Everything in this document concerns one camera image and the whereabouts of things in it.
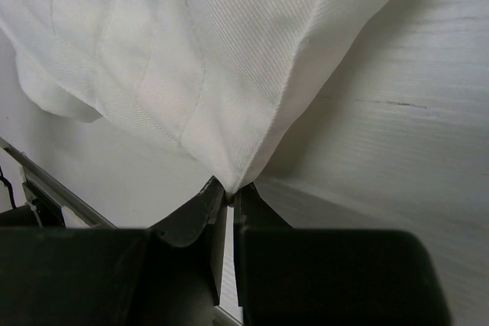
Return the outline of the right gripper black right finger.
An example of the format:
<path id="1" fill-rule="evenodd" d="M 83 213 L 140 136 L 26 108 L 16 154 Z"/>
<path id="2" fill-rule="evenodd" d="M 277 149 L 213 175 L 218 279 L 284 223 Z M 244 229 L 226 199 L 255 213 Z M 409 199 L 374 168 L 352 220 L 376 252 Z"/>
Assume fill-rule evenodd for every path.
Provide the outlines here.
<path id="1" fill-rule="evenodd" d="M 260 196 L 254 183 L 240 189 L 234 196 L 232 207 L 234 208 L 233 221 L 233 252 L 235 266 L 235 281 L 238 295 L 238 305 L 243 306 L 245 296 L 245 281 L 241 274 L 244 269 L 244 261 L 241 258 L 241 231 L 244 228 L 287 228 L 288 224 L 274 211 Z"/>

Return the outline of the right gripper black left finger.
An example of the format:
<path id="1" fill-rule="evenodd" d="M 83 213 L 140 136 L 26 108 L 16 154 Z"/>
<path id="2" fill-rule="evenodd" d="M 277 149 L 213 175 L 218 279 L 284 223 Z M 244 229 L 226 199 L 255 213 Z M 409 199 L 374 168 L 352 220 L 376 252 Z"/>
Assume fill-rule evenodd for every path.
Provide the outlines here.
<path id="1" fill-rule="evenodd" d="M 191 257 L 220 303 L 225 252 L 225 191 L 213 176 L 181 207 L 149 230 L 165 247 Z"/>

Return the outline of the white skirt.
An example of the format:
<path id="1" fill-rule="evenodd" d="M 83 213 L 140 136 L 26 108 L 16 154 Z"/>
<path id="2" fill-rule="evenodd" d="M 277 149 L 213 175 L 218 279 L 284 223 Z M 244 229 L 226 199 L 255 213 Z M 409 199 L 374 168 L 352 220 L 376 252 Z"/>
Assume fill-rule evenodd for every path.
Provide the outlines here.
<path id="1" fill-rule="evenodd" d="M 252 182 L 389 0 L 1 0 L 25 95 Z"/>

